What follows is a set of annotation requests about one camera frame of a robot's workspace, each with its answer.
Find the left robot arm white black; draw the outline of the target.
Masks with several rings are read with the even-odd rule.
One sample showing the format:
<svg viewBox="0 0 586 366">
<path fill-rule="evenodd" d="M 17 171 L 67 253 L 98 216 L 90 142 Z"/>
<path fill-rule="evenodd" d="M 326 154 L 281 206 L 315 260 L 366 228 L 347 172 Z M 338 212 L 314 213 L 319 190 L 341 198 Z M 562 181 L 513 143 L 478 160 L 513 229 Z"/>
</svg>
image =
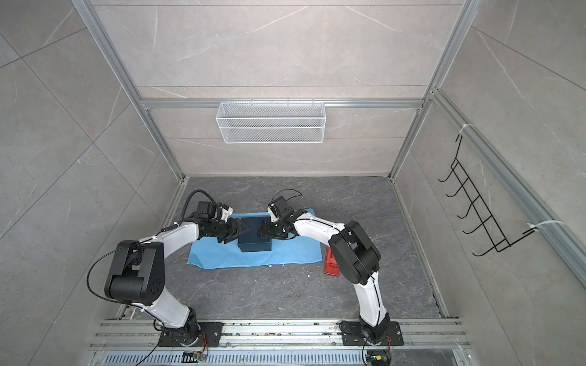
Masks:
<svg viewBox="0 0 586 366">
<path fill-rule="evenodd" d="M 165 260 L 202 238 L 229 243 L 249 231 L 232 217 L 226 204 L 203 201 L 197 210 L 159 233 L 141 240 L 124 240 L 114 252 L 105 281 L 105 297 L 139 308 L 156 320 L 164 336 L 183 346 L 195 344 L 201 334 L 195 311 L 166 289 Z"/>
</svg>

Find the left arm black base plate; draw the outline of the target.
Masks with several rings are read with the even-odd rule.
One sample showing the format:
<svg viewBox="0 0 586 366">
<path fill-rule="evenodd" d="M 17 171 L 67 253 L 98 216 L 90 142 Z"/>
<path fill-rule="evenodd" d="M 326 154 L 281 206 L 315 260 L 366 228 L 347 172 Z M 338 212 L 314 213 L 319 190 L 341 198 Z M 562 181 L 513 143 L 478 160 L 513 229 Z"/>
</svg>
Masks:
<svg viewBox="0 0 586 366">
<path fill-rule="evenodd" d="M 160 347 L 219 346 L 224 323 L 204 322 L 197 326 L 187 323 L 180 329 L 165 329 L 158 341 Z"/>
</svg>

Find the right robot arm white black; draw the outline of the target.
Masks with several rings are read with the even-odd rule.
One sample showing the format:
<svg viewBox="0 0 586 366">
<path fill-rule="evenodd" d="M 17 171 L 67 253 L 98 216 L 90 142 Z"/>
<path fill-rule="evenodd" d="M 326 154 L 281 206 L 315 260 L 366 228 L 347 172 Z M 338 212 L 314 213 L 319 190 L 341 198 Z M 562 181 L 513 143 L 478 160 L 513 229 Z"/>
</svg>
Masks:
<svg viewBox="0 0 586 366">
<path fill-rule="evenodd" d="M 261 225 L 261 236 L 280 240 L 307 237 L 331 249 L 340 273 L 356 291 L 365 341 L 382 342 L 391 320 L 378 283 L 381 254 L 363 227 L 356 221 L 336 224 L 307 210 L 295 210 L 282 196 L 268 204 L 268 212 L 270 219 Z"/>
</svg>

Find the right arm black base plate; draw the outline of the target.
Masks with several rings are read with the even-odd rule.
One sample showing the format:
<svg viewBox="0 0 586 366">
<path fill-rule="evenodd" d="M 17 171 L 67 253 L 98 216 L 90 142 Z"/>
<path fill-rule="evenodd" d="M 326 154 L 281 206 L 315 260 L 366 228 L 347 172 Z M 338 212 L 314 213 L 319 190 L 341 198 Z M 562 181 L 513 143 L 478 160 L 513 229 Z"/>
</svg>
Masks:
<svg viewBox="0 0 586 366">
<path fill-rule="evenodd" d="M 404 338 L 398 322 L 381 323 L 369 329 L 366 324 L 343 320 L 339 324 L 345 346 L 403 346 Z"/>
</svg>

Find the dark navy gift box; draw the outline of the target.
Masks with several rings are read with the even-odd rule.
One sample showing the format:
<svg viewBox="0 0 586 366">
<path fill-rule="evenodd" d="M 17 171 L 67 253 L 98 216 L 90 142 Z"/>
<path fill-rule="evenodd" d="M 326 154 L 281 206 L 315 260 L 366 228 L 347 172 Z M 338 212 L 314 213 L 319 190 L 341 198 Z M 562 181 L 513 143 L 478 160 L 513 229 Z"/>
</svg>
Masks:
<svg viewBox="0 0 586 366">
<path fill-rule="evenodd" d="M 272 251 L 272 240 L 266 236 L 262 236 L 259 230 L 262 223 L 267 219 L 267 216 L 243 216 L 241 218 L 244 225 L 248 227 L 248 231 L 239 235 L 237 246 L 242 253 L 260 253 Z"/>
</svg>

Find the light blue wrapping paper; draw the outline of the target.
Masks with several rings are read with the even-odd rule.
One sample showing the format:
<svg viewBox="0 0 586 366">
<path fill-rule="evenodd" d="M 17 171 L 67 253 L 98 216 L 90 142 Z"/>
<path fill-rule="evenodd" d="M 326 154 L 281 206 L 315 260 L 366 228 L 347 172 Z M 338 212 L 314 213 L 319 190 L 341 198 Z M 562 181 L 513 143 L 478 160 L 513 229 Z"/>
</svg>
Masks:
<svg viewBox="0 0 586 366">
<path fill-rule="evenodd" d="M 187 263 L 205 270 L 265 265 L 311 264 L 323 260 L 321 243 L 307 237 L 272 241 L 269 252 L 242 253 L 237 241 L 218 243 L 205 237 L 193 242 Z"/>
</svg>

